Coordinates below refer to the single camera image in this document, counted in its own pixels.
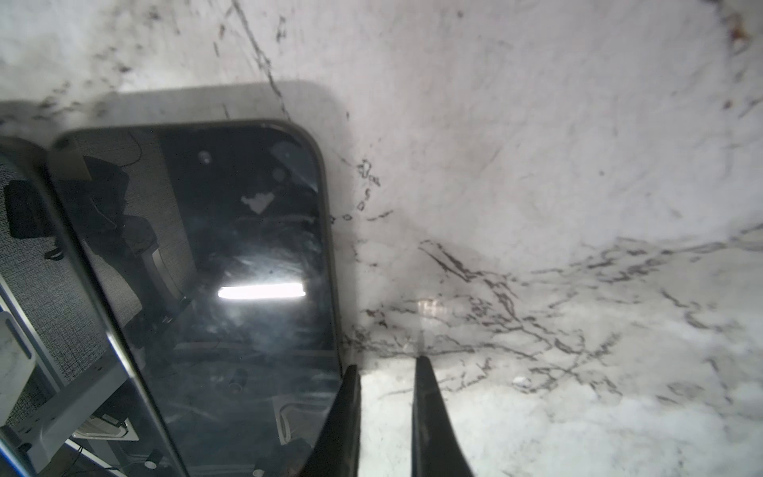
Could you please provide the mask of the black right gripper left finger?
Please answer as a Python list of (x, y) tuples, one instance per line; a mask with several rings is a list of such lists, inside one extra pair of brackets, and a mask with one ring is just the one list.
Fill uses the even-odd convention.
[(302, 477), (356, 477), (361, 438), (361, 377), (358, 367), (347, 367), (341, 387), (324, 423)]

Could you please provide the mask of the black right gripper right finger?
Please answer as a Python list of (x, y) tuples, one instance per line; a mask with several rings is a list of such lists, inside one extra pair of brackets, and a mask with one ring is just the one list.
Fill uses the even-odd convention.
[(425, 356), (415, 360), (411, 475), (473, 476), (451, 425), (431, 361)]

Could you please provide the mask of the black phone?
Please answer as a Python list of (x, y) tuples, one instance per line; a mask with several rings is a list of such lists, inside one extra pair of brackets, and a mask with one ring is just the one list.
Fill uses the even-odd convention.
[(91, 137), (1, 141), (1, 472), (184, 476), (145, 360), (183, 295)]
[(324, 171), (279, 121), (61, 135), (56, 193), (192, 476), (297, 476), (343, 374)]

